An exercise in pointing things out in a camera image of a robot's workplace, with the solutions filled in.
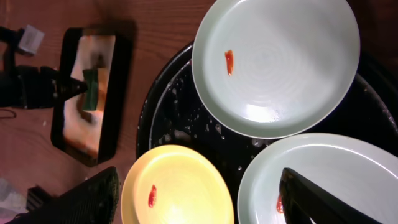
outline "plate rim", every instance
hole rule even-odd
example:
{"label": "plate rim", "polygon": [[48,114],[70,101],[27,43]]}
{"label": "plate rim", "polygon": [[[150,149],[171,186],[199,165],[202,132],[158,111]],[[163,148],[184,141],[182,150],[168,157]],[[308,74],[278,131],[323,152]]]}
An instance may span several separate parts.
{"label": "plate rim", "polygon": [[[357,20],[356,20],[356,17],[355,17],[355,15],[354,15],[354,12],[353,12],[351,6],[348,4],[348,2],[347,2],[346,0],[342,0],[343,4],[346,4],[347,9],[349,9],[349,16],[351,16],[352,20],[353,20],[354,23],[356,24],[356,29],[353,30],[353,32],[355,32],[355,36],[356,36],[356,39],[357,39],[357,48],[358,48],[358,52],[357,52],[358,61],[357,61],[357,63],[356,63],[357,69],[355,70],[354,74],[353,74],[352,77],[350,78],[349,85],[347,85],[347,87],[346,87],[346,89],[344,90],[344,93],[341,95],[340,99],[336,101],[336,104],[335,104],[333,107],[331,107],[331,109],[330,109],[327,113],[325,113],[320,119],[318,119],[317,121],[315,121],[312,125],[309,125],[309,126],[307,126],[306,128],[303,128],[303,129],[301,129],[301,130],[299,130],[299,131],[294,131],[293,133],[278,134],[278,132],[276,132],[276,134],[274,134],[274,135],[267,135],[267,136],[266,136],[266,135],[261,135],[261,134],[257,134],[257,135],[256,135],[256,134],[246,134],[246,133],[244,133],[244,132],[242,132],[242,131],[238,131],[236,128],[231,128],[230,125],[227,125],[224,121],[222,121],[223,119],[220,119],[220,117],[215,116],[214,112],[211,112],[211,110],[209,110],[208,105],[206,105],[205,101],[203,101],[203,98],[202,98],[202,96],[201,96],[201,94],[200,94],[200,90],[199,90],[199,88],[198,88],[198,84],[197,84],[197,81],[196,81],[196,78],[195,78],[195,72],[194,72],[195,60],[194,60],[194,55],[195,55],[195,52],[198,51],[198,50],[195,50],[195,49],[198,48],[198,44],[197,44],[198,41],[197,41],[197,39],[198,39],[199,34],[201,33],[200,31],[201,31],[202,27],[204,26],[204,24],[209,20],[209,17],[210,17],[210,14],[212,13],[212,11],[214,11],[215,8],[218,7],[218,5],[223,4],[223,3],[226,2],[226,1],[231,1],[231,0],[217,0],[217,1],[215,1],[215,2],[213,3],[213,5],[209,8],[209,10],[207,11],[207,13],[205,14],[205,16],[203,17],[203,19],[202,19],[201,22],[200,22],[199,28],[198,28],[197,33],[196,33],[196,35],[195,35],[195,40],[194,40],[194,42],[193,42],[193,47],[192,47],[192,76],[193,76],[193,83],[194,83],[194,86],[195,86],[196,91],[197,91],[197,93],[198,93],[199,99],[201,100],[201,102],[203,103],[203,105],[205,106],[205,108],[207,109],[207,111],[209,111],[209,113],[210,113],[218,122],[220,122],[223,126],[227,127],[228,129],[230,129],[230,130],[232,130],[232,131],[234,131],[234,132],[236,132],[236,133],[238,133],[238,134],[241,134],[241,135],[243,135],[243,136],[247,136],[247,137],[250,137],[250,138],[260,138],[260,139],[280,139],[280,138],[286,138],[286,137],[289,137],[289,136],[293,136],[293,135],[296,135],[296,134],[300,134],[300,133],[302,133],[302,132],[304,132],[304,131],[306,131],[306,130],[312,128],[312,127],[314,127],[314,126],[317,125],[319,122],[323,121],[327,116],[329,116],[329,115],[337,108],[337,106],[340,105],[340,103],[343,101],[343,99],[344,99],[345,96],[347,95],[349,89],[351,88],[351,85],[352,85],[352,83],[353,83],[353,81],[354,81],[354,79],[355,79],[355,76],[356,76],[356,74],[357,74],[357,71],[358,71],[359,58],[360,58],[360,55],[361,55],[361,38],[360,38],[360,33],[359,33],[358,22],[357,22]],[[237,1],[238,4],[239,4],[241,1],[246,1],[246,0],[234,0],[234,1]],[[243,124],[243,125],[247,125],[247,123],[239,122],[239,125],[242,125],[242,124]]]}
{"label": "plate rim", "polygon": [[324,141],[323,139],[329,139],[329,140],[334,140],[335,143],[333,144],[329,144],[330,146],[337,146],[337,147],[343,147],[342,144],[346,144],[346,143],[342,143],[342,142],[351,142],[351,143],[355,143],[355,144],[359,144],[361,146],[366,146],[366,147],[361,147],[359,149],[355,149],[352,150],[350,149],[351,152],[353,153],[360,153],[360,152],[364,152],[364,151],[371,151],[370,153],[372,154],[372,157],[369,157],[369,155],[367,155],[368,159],[373,160],[374,162],[376,162],[378,165],[380,165],[379,162],[377,162],[377,160],[382,160],[387,158],[388,160],[395,160],[397,166],[393,167],[394,173],[391,172],[391,166],[388,167],[388,169],[385,166],[381,166],[384,169],[387,169],[390,171],[390,173],[392,175],[397,176],[398,175],[398,157],[394,156],[393,154],[391,154],[390,152],[387,152],[383,149],[381,149],[380,147],[377,147],[375,145],[372,145],[368,142],[356,139],[356,138],[352,138],[349,136],[344,136],[344,135],[340,135],[340,134],[332,134],[332,133],[305,133],[305,134],[298,134],[295,136],[291,136],[288,138],[284,138],[281,139],[279,141],[276,141],[274,143],[272,143],[271,145],[269,145],[268,147],[266,147],[265,149],[263,149],[249,164],[248,168],[244,171],[244,174],[242,176],[242,180],[241,183],[239,184],[239,189],[238,189],[238,198],[237,198],[237,202],[236,202],[236,211],[238,213],[238,221],[241,223],[241,216],[240,216],[240,212],[239,212],[239,202],[241,201],[241,189],[242,186],[244,184],[244,179],[248,178],[248,173],[251,172],[250,168],[254,166],[255,163],[258,163],[256,161],[261,161],[262,157],[264,157],[263,155],[268,151],[282,151],[282,150],[286,150],[283,147],[279,147],[280,145],[285,144],[285,142],[295,142],[295,141],[299,141],[302,139],[316,139],[318,142],[317,144],[320,144],[320,141]]}

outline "ceramic plate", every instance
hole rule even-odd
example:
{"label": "ceramic plate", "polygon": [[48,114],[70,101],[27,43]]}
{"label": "ceramic plate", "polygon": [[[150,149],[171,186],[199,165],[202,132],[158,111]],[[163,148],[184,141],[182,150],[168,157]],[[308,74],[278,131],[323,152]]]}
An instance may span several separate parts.
{"label": "ceramic plate", "polygon": [[234,223],[228,188],[201,154],[160,146],[142,155],[123,185],[124,224]]}
{"label": "ceramic plate", "polygon": [[301,134],[260,152],[239,187],[240,223],[285,223],[276,209],[285,167],[369,217],[397,223],[398,158],[366,142],[333,134]]}
{"label": "ceramic plate", "polygon": [[197,32],[192,70],[219,122],[246,136],[281,138],[331,113],[358,62],[358,25],[345,0],[217,0]]}

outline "water droplet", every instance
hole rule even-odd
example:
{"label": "water droplet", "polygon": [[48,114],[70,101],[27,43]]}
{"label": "water droplet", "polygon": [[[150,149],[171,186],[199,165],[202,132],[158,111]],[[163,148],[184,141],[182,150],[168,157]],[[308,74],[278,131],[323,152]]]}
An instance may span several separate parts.
{"label": "water droplet", "polygon": [[189,136],[189,134],[185,133],[184,131],[174,130],[174,136],[180,140],[184,140],[187,142],[191,141],[191,136]]}
{"label": "water droplet", "polygon": [[218,131],[219,134],[221,134],[221,125],[216,124],[216,130]]}
{"label": "water droplet", "polygon": [[261,146],[264,144],[264,140],[263,140],[263,139],[256,139],[256,138],[253,138],[253,139],[251,139],[251,144],[252,144],[254,147],[261,147]]}
{"label": "water droplet", "polygon": [[169,134],[166,134],[166,135],[164,136],[164,140],[165,140],[166,142],[169,142],[171,139],[172,139],[172,138],[170,137]]}

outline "red sauce smear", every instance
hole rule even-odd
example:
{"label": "red sauce smear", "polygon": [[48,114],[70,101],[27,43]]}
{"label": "red sauce smear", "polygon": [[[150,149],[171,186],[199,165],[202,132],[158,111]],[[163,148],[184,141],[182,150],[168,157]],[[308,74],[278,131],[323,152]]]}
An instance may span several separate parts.
{"label": "red sauce smear", "polygon": [[150,208],[153,208],[156,203],[156,187],[155,185],[152,185],[152,190],[149,193],[149,198],[148,198],[148,206]]}
{"label": "red sauce smear", "polygon": [[279,214],[284,213],[284,206],[282,205],[282,197],[278,196],[278,202],[276,203],[276,210]]}
{"label": "red sauce smear", "polygon": [[232,50],[225,52],[225,59],[228,75],[231,76],[232,71],[234,70],[234,54],[232,53]]}

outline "white plate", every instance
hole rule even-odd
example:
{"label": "white plate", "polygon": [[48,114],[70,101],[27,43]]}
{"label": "white plate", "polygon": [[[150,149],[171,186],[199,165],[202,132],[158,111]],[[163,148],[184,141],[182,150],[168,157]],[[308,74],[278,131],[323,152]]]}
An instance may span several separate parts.
{"label": "white plate", "polygon": [[240,223],[285,223],[276,210],[285,167],[381,223],[398,223],[398,158],[357,139],[315,133],[277,141],[254,158],[239,187]]}
{"label": "white plate", "polygon": [[195,38],[192,70],[218,121],[246,136],[281,138],[331,113],[358,62],[358,25],[345,0],[217,0]]}

